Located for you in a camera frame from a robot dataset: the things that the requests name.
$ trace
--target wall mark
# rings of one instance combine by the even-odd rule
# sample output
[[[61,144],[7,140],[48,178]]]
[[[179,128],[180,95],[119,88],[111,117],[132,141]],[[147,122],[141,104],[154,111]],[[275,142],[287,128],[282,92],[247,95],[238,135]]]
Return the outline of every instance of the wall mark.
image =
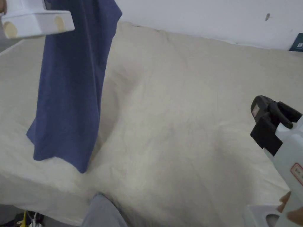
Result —
[[[270,13],[268,13],[268,14],[266,15],[265,21],[268,21],[269,18],[270,18]]]

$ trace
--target gray pant leg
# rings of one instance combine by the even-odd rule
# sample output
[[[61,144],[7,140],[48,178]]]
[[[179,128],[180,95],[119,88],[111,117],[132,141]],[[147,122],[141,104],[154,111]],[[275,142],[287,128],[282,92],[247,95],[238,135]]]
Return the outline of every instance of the gray pant leg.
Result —
[[[97,194],[92,199],[82,227],[127,227],[127,224],[111,201]]]

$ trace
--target red label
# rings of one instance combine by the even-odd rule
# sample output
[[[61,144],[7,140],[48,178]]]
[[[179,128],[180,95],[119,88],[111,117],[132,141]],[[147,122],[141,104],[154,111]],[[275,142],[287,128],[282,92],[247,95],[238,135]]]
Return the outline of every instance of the red label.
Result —
[[[300,182],[300,184],[303,186],[303,168],[300,166],[299,163],[294,164],[294,166],[291,168],[291,173],[294,175],[294,177]]]

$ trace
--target human hand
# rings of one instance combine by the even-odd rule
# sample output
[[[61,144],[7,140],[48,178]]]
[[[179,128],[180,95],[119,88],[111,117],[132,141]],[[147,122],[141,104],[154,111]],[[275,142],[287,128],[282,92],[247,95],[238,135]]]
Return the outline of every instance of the human hand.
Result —
[[[0,13],[6,13],[6,0],[0,0]]]
[[[280,199],[280,202],[282,203],[278,208],[277,210],[282,213],[289,198],[290,198],[290,195],[291,195],[291,192],[287,193],[285,196],[283,196],[281,199]],[[303,207],[301,207],[300,209],[298,210],[295,210],[295,211],[292,211],[292,212],[289,212],[287,214],[287,218],[289,220],[291,220],[292,222],[296,223],[297,225],[300,225],[300,226],[303,226]]]

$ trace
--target floor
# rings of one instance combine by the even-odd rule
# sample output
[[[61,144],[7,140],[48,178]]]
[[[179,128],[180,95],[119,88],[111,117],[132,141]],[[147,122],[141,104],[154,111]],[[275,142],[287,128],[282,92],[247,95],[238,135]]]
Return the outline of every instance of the floor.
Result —
[[[8,47],[16,44],[20,40],[0,40],[0,52],[4,51]]]
[[[14,206],[0,205],[0,225],[15,218],[16,214],[23,213],[24,211]],[[45,227],[74,227],[72,225],[63,224],[52,218],[44,218]]]

